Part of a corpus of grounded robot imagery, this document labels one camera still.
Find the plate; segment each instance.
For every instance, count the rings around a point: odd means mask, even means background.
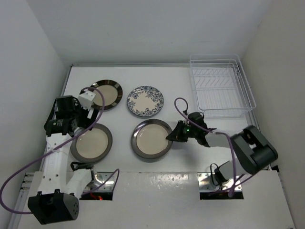
[[[149,117],[161,111],[164,105],[164,97],[157,88],[141,86],[130,92],[127,105],[135,115]]]
[[[102,124],[95,124],[91,131],[87,131],[72,142],[70,147],[73,157],[83,163],[95,163],[102,160],[112,146],[112,134]]]
[[[105,99],[105,110],[115,107],[123,96],[122,87],[113,80],[101,80],[92,84],[90,87],[95,87],[103,94]],[[96,94],[96,96],[93,100],[92,107],[101,110],[103,105],[102,97],[97,91],[94,90],[93,92]]]
[[[172,132],[171,127],[159,119],[146,120],[134,129],[131,145],[140,157],[156,159],[165,155],[173,142],[165,138]]]

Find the wire dish rack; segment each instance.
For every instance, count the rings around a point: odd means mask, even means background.
[[[205,117],[238,117],[256,107],[238,55],[191,55],[193,91]]]

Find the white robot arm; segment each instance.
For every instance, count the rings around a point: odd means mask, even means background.
[[[188,121],[178,121],[176,128],[166,137],[175,142],[187,142],[188,138],[195,138],[200,145],[205,147],[232,148],[237,156],[235,160],[236,176],[242,174],[255,175],[268,164],[278,158],[277,151],[253,125],[243,129],[238,134],[218,131],[208,128],[204,122],[204,114],[193,112],[187,116]],[[234,177],[233,161],[228,161],[215,169],[213,175],[218,185]]]
[[[28,207],[41,224],[75,220],[83,190],[92,181],[93,165],[79,167],[66,182],[68,154],[71,141],[78,127],[88,128],[95,121],[99,110],[91,108],[95,93],[82,91],[78,98],[62,96],[56,99],[58,111],[52,119],[55,103],[44,126],[47,133],[47,150],[54,153],[46,157],[43,177],[37,195],[30,197]]]

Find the white platform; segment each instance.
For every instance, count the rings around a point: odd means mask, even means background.
[[[64,95],[77,96],[83,87],[92,83],[111,79],[123,89],[123,98],[111,110],[105,111],[99,123],[107,126],[113,135],[113,145],[109,154],[96,164],[97,171],[136,172],[204,172],[211,163],[222,164],[231,160],[228,149],[206,148],[196,140],[187,143],[174,143],[172,149],[161,160],[147,163],[139,159],[130,145],[134,128],[145,119],[133,115],[127,108],[129,92],[142,85],[151,85],[164,95],[163,109],[152,118],[167,122],[172,129],[183,118],[176,111],[173,102],[177,97],[185,98],[190,105],[189,112],[195,111],[194,96],[191,90],[189,67],[72,67]],[[209,127],[239,132],[248,126],[245,117],[231,119],[207,119]]]
[[[29,196],[41,177],[35,173]],[[243,185],[243,194],[239,200],[200,200],[196,173],[122,172],[113,201],[81,200],[76,221],[64,223],[42,226],[23,215],[18,229],[294,228],[277,172],[261,171]]]
[[[22,215],[13,221],[12,229],[294,229],[275,171],[261,171],[245,183],[244,199],[200,200],[197,172],[208,171],[211,163],[231,160],[228,149],[205,148],[189,141],[174,144],[165,157],[153,163],[141,161],[132,151],[131,133],[144,119],[128,110],[128,93],[140,85],[158,88],[165,102],[154,118],[174,128],[181,119],[173,105],[176,97],[189,101],[190,112],[194,109],[188,67],[72,67],[64,94],[77,96],[81,88],[102,79],[115,80],[123,88],[121,102],[100,120],[111,130],[113,145],[95,165],[97,171],[121,169],[113,201],[82,200],[78,219],[64,223],[42,226],[33,215]],[[206,121],[209,127],[238,132],[253,124],[246,117]],[[35,173],[28,197],[36,195],[41,176],[42,172]],[[27,204],[16,209],[28,211]]]

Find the purple cable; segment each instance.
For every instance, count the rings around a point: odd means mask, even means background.
[[[183,100],[185,101],[186,103],[186,106],[188,107],[188,103],[186,101],[186,99],[184,98],[181,98],[181,97],[178,97],[175,99],[175,102],[174,102],[174,105],[175,105],[175,108],[176,110],[179,112],[179,114],[181,114],[189,123],[193,124],[194,126],[208,132],[208,133],[215,133],[215,134],[220,134],[220,135],[224,135],[226,136],[226,138],[228,139],[228,142],[229,142],[229,147],[230,147],[230,150],[231,150],[231,155],[232,155],[232,164],[233,164],[233,184],[236,183],[236,161],[235,161],[235,156],[234,156],[234,149],[233,149],[233,145],[232,145],[232,142],[231,142],[231,139],[230,139],[230,136],[227,134],[227,133],[224,133],[224,132],[214,132],[214,131],[211,131],[211,130],[208,130],[208,129],[205,129],[201,126],[199,126],[198,124],[194,123],[193,121],[191,121],[184,113],[182,113],[178,107],[177,107],[177,100]],[[230,191],[229,191],[229,197],[232,197],[233,196],[233,193],[234,193],[234,185],[232,185],[232,187],[230,188]]]
[[[95,87],[85,87],[82,90],[86,90],[86,89],[91,89],[91,90],[96,90],[100,96],[102,97],[102,101],[103,101],[103,105],[102,105],[102,109],[99,113],[99,116],[95,119],[95,121],[85,130],[83,130],[82,132],[80,132],[78,135],[75,135],[74,137],[70,138],[69,140],[61,143],[60,145],[58,145],[57,147],[55,147],[53,150],[57,150],[61,147],[63,147],[65,144],[69,143],[70,141],[73,141],[74,139],[78,138],[79,136],[83,135],[85,132],[87,132],[88,130],[90,130],[101,118],[101,115],[104,112],[105,109],[105,99],[104,96],[102,95],[102,93],[96,89]],[[13,175],[11,175],[2,185],[2,187],[0,188],[0,204],[1,206],[6,209],[7,211],[11,212],[11,213],[15,213],[15,214],[22,214],[22,215],[28,215],[28,214],[32,214],[31,212],[23,212],[23,211],[15,211],[14,209],[10,209],[9,207],[7,207],[4,202],[3,202],[3,198],[2,198],[2,194],[3,194],[3,190],[5,188],[5,186],[7,185],[7,183],[12,180],[18,173],[20,173],[21,171],[25,170],[26,168],[30,167],[31,165],[35,164],[36,162],[39,162],[40,160],[42,160],[43,158],[49,156],[50,154],[54,153],[54,151],[49,151],[47,152],[45,155],[42,155],[41,157],[38,157],[37,159],[33,160],[32,162],[28,163],[26,166],[22,167],[21,169],[19,169],[17,172],[15,172]]]
[[[242,174],[236,181],[239,181],[242,177],[244,176],[244,174]],[[243,183],[247,182],[248,180],[250,180],[252,177],[254,177],[254,175],[251,175],[250,177],[248,177],[247,179],[243,180],[242,182],[240,182],[238,185],[235,184],[235,185],[232,185],[232,187],[234,187],[234,189],[239,186],[239,185],[242,185]],[[211,192],[210,195],[213,195],[213,194],[218,194],[218,193],[224,193],[224,192],[227,192],[227,190],[218,190],[218,191],[215,191],[215,192]]]

